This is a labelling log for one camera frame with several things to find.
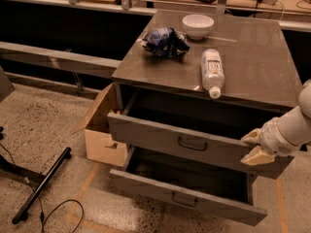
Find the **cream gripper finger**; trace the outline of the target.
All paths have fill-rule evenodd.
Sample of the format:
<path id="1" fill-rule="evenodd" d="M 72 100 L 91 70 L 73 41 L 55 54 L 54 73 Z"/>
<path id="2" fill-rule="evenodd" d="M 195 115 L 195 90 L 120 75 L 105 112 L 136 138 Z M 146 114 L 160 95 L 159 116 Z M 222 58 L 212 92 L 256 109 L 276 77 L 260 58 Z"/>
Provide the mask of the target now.
<path id="1" fill-rule="evenodd" d="M 274 160 L 275 155 L 273 153 L 263 149 L 261 146 L 256 146 L 241 159 L 241 162 L 249 166 L 256 166 L 272 163 Z"/>
<path id="2" fill-rule="evenodd" d="M 258 144 L 261 130 L 259 128 L 253 129 L 251 132 L 241 138 L 242 142 L 250 144 Z"/>

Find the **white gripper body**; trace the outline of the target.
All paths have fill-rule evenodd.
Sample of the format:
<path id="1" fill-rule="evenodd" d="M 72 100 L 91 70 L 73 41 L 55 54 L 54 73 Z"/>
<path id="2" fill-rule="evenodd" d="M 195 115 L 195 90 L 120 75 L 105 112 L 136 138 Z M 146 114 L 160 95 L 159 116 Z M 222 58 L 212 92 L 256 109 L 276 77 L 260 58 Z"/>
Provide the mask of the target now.
<path id="1" fill-rule="evenodd" d="M 278 117 L 266 122 L 259 133 L 259 145 L 269 153 L 279 156 L 288 156 L 299 150 L 299 146 L 295 146 L 288 142 L 278 128 Z"/>

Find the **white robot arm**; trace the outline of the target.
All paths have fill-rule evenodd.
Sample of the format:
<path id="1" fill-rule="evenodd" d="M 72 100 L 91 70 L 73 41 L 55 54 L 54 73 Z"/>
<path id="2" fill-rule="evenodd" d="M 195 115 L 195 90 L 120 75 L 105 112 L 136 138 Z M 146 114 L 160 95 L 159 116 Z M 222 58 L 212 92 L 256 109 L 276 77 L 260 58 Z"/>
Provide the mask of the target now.
<path id="1" fill-rule="evenodd" d="M 241 138 L 256 144 L 241 162 L 249 166 L 268 164 L 277 156 L 289 156 L 311 143 L 311 81 L 304 83 L 298 105 L 280 117 L 267 121 Z"/>

